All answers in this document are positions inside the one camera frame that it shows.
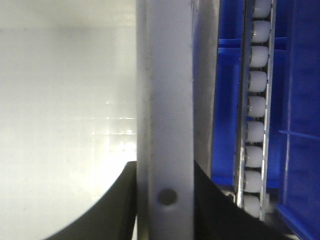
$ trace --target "vertical metal post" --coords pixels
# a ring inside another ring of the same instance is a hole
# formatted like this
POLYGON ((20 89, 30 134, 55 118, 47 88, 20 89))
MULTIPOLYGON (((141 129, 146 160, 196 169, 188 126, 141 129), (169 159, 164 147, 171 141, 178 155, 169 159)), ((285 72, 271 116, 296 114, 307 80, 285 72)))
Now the vertical metal post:
POLYGON ((138 239, 194 238, 192 1, 137 1, 138 239))
POLYGON ((210 177, 221 0, 193 2, 194 159, 210 177))
POLYGON ((245 147, 247 138, 248 114, 248 78, 251 58, 251 29, 253 0, 244 1, 243 36, 241 46, 241 80, 239 85, 239 103, 237 117, 237 139, 235 151, 234 190, 236 205, 243 207, 244 181, 245 181, 245 147))

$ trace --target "circular hole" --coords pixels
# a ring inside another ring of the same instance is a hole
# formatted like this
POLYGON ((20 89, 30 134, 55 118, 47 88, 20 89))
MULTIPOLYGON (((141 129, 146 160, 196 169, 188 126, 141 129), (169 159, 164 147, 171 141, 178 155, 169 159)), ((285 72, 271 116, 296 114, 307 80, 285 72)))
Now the circular hole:
POLYGON ((158 202, 165 206, 175 204, 177 200, 177 193, 170 188, 163 189, 158 195, 158 202))

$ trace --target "white background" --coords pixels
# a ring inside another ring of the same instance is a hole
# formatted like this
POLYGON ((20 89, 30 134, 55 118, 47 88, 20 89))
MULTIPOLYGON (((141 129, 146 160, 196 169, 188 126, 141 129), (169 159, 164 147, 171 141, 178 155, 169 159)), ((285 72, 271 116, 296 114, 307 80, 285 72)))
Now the white background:
POLYGON ((0 6, 0 240, 43 239, 136 159, 135 1, 0 6))

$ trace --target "white surface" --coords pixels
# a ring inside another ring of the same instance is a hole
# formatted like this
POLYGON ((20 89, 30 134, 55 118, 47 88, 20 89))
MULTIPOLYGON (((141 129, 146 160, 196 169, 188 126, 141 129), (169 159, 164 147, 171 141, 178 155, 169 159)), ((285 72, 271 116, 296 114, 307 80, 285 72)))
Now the white surface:
POLYGON ((103 28, 136 25, 135 0, 0 0, 0 28, 103 28))
POLYGON ((271 25, 269 21, 253 21, 253 43, 265 43, 270 36, 271 25))
POLYGON ((254 18, 266 18, 271 11, 272 0, 255 0, 254 1, 254 18))
POLYGON ((244 172, 244 176, 244 191, 247 193, 259 193, 262 187, 260 172, 247 170, 244 172))
POLYGON ((250 67, 252 68, 264 67, 267 64, 268 57, 269 57, 269 50, 266 46, 252 46, 250 67))
POLYGON ((266 99, 263 96, 250 96, 248 98, 248 116, 263 117, 266 112, 266 99))
POLYGON ((253 216, 254 218, 259 218, 260 216, 260 200, 256 196, 244 195, 243 196, 243 206, 244 210, 253 216))
POLYGON ((192 2, 137 1, 138 234, 194 239, 192 2), (176 192, 169 206, 162 190, 176 192))
POLYGON ((259 146, 246 147, 246 163, 249 168, 261 168, 263 159, 263 151, 259 146))
POLYGON ((249 92, 263 92, 267 86, 267 74, 264 71, 251 71, 249 81, 249 92))
POLYGON ((260 143, 264 139, 264 124, 260 121, 248 121, 247 142, 260 143))
POLYGON ((0 1, 0 239, 55 233, 136 159, 134 24, 54 25, 102 2, 0 1))

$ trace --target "blue bin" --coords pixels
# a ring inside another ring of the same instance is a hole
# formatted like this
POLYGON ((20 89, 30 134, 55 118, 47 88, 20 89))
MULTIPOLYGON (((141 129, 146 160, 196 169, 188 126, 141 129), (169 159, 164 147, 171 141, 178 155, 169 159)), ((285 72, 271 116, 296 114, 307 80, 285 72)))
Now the blue bin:
MULTIPOLYGON (((232 186, 243 1, 222 1, 212 180, 232 186)), ((303 240, 320 240, 320 0, 278 0, 267 187, 303 240)))

